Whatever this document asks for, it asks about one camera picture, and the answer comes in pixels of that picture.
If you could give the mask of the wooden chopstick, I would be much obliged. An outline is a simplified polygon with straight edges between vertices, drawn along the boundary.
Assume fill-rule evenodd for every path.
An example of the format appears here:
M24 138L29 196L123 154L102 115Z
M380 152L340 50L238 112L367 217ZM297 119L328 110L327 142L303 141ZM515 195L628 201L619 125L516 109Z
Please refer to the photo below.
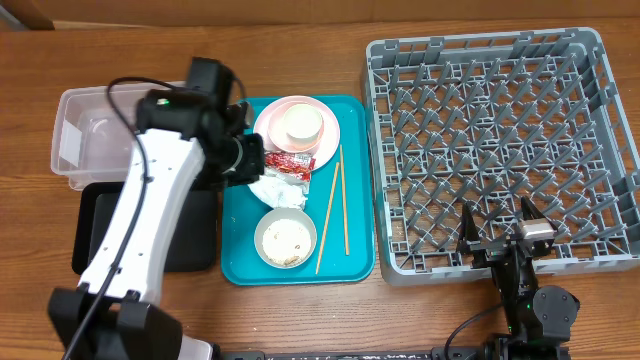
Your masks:
M340 155L340 177L341 177L341 190L342 190L342 209L343 209L343 226L344 226L344 247L345 255L350 255L350 241L349 241L349 228L348 228L348 209L346 198L346 177L345 177L345 165L344 165L344 151L342 144L339 147Z
M322 263L322 259L323 259L323 255L324 255L327 232L328 232L328 227L329 227L329 223L330 223L331 211L332 211L333 200L334 200L334 196L335 196L335 190L336 190L336 186L337 186L337 179L338 179L338 174L339 174L339 170L340 170L340 165L341 165L340 162L338 162L338 163L335 164L335 168L334 168L334 174L333 174L333 179L332 179L332 184L331 184L331 191L330 191L330 195L329 195L329 199L328 199L326 215L325 215L325 222L324 222L322 236L321 236L320 249L319 249L318 259L317 259L316 268L315 268L315 275L319 274L321 263Z

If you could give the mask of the cream cup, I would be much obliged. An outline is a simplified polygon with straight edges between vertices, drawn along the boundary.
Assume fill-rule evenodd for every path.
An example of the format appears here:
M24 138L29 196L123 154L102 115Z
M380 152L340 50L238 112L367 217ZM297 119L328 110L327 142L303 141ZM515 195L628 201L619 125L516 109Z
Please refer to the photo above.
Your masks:
M284 113L285 132L296 146L310 146L315 143L323 129L324 120L312 105L299 103Z

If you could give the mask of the red sauce packet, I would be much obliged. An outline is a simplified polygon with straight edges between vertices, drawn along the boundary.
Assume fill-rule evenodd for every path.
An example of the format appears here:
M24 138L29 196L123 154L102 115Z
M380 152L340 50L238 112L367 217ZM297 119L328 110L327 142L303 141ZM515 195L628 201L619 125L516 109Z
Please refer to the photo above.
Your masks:
M315 162L316 159L308 153L267 152L265 155L268 168L303 182L311 180Z

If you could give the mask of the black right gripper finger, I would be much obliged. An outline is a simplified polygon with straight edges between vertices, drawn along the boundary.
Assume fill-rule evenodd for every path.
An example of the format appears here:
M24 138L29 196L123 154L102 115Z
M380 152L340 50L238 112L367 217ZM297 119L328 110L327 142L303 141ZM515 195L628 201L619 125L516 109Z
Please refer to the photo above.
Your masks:
M558 227L546 217L534 204L534 202L526 196L520 198L520 206L523 220L546 220L554 231L558 230Z
M458 244L478 244L480 241L481 238L478 234L478 230L473 219L471 206L468 202L465 202L462 207Z

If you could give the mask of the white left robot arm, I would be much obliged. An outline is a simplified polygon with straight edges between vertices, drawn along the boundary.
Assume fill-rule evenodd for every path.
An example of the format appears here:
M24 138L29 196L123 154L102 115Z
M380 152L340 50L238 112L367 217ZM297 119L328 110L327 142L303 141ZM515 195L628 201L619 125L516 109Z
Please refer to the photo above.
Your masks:
M171 241L193 184L219 191L259 179L263 139L246 134L244 86L222 62L195 57L186 83L156 80L125 126L134 149L101 247L75 289L57 288L48 315L67 359L219 359L184 334L159 302Z

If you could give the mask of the small pink bowl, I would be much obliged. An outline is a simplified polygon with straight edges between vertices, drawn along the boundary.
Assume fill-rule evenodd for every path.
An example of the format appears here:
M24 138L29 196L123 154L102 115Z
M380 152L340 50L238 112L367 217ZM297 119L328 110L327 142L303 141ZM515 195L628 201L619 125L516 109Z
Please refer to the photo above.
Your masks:
M320 136L315 143L312 143L310 146L296 146L291 142L291 140L287 137L285 132L285 122L284 122L284 113L288 108L295 104L305 103L305 102L288 102L284 105L279 106L273 115L271 116L269 125L268 125L268 135L270 140L274 143L276 147L291 153L301 153L301 152L309 152L312 148L314 148L320 141L323 129L320 132Z

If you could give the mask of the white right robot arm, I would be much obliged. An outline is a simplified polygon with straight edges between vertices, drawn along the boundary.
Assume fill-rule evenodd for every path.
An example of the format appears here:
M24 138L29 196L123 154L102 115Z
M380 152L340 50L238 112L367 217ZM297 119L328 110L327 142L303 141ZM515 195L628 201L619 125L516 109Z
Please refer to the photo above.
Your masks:
M502 240L484 243L474 222L471 206L464 204L457 251L473 257L472 267L488 268L500 293L500 303L459 325L448 337L444 355L452 355L451 343L471 323L502 308L509 332L493 334L477 348L475 359L568 359L564 346L580 309L579 300L558 286L538 284L533 260L548 255L557 227L522 197L522 218L516 231Z

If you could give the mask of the grey bowl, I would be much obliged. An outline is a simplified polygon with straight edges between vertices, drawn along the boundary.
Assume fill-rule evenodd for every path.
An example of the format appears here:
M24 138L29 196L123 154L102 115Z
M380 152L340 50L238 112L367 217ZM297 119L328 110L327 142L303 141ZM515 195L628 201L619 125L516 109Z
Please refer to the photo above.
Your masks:
M317 245L317 230L302 210L276 208L264 215L254 233L254 245L260 258L277 269L292 269L304 264Z

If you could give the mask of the white napkin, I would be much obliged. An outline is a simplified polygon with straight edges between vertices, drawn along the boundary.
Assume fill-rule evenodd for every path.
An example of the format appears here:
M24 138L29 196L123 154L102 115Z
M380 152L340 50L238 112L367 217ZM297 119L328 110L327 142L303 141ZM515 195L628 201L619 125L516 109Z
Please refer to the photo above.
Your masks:
M303 210L309 194L310 182L292 174L266 168L265 174L248 187L260 201L271 208Z

